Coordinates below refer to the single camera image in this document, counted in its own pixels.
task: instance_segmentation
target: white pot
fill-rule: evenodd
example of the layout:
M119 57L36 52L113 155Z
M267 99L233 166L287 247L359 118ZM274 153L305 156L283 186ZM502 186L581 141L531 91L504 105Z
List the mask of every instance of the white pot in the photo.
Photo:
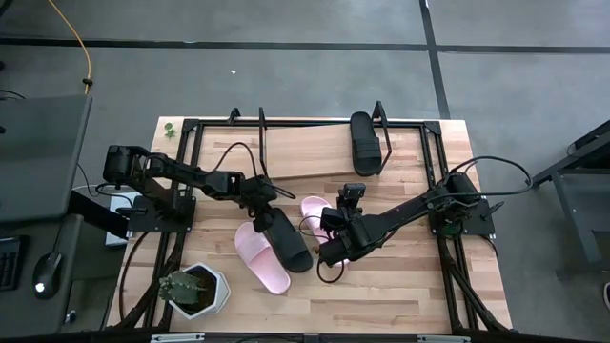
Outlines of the white pot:
M182 315L184 315L189 320L191 320L195 317L198 317L199 315L201 315L203 313L207 313L207 314L219 313L220 310L222 310L222 308L227 303L227 300L229 299L229 295L231 295L231 289L229 288L229 285L227 284L227 279L225 278L225 275L222 272L215 272L210 267L204 265L201 262L193 264L189 268L184 269L183 272L188 272L191 270L198 270L198 269L205 269L210 274L212 274L213 277L216 279L216 294L213 297L212 305L199 311L198 313L188 314L188 313L185 313L184 310L182 310L180 308L180 305L173 302L173 300L170 300L170 305L172 305L172 307L176 311L182 313Z

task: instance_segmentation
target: gray floor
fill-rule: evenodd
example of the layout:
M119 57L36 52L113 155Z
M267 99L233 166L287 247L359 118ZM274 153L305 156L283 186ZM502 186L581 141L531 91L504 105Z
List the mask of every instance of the gray floor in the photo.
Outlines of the gray floor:
M607 46L601 0L430 0L439 44ZM84 37L242 42L426 42L417 0L57 0ZM0 35L71 38L43 2L21 0ZM93 109L81 164L101 182L110 144L151 144L161 115L349 116L382 100L391 117L439 118L427 52L340 50L91 49ZM0 46L0 88L28 97L82 91L77 48ZM475 154L538 172L575 138L609 119L610 54L439 55L452 118L465 119ZM480 164L485 190L522 177ZM515 328L610 339L601 286L610 274L558 281L580 258L551 185L507 198L496 215L499 264Z

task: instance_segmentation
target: black slipper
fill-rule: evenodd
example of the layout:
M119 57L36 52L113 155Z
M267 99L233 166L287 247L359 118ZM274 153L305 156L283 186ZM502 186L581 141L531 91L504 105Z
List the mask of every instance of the black slipper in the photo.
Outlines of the black slipper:
M360 176L371 176L381 168L381 147L373 121L367 112L359 111L350 118L352 163Z
M295 230L281 209L272 208L270 215L273 224L265 232L279 263L291 272L308 271L314 265L314 260L307 250L301 232Z

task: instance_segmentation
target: cactus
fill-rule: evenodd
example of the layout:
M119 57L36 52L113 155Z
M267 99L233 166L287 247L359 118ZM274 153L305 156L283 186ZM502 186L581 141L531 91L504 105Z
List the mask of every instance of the cactus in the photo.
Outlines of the cactus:
M161 277L159 283L161 284L159 296L163 300L173 300L178 304L196 304L199 301L199 292L206 290L201 287L200 278L182 271Z
M167 123L163 127L165 129L165 136L168 138L173 138L175 136L175 129L173 128L172 123Z

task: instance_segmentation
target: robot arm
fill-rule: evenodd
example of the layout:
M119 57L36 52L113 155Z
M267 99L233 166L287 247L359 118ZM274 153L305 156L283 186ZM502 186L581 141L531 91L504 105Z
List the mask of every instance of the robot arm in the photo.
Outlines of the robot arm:
M264 175L246 179L239 171L203 171L141 147L110 146L103 176L111 184L127 185L140 192L168 214L180 214L180 191L162 187L155 177L199 188L214 200L234 201L240 208L247 208L250 217L268 210L268 203L277 199L271 181Z
M364 184L346 184L339 191L337 209L322 212L321 228L332 239L320 244L317 251L328 266L345 259L358 260L380 248L400 227L431 212L441 216L449 232L470 215L469 210L481 199L477 195L460 195L478 193L463 172L450 174L426 193L382 214L362 215L357 202L364 191Z

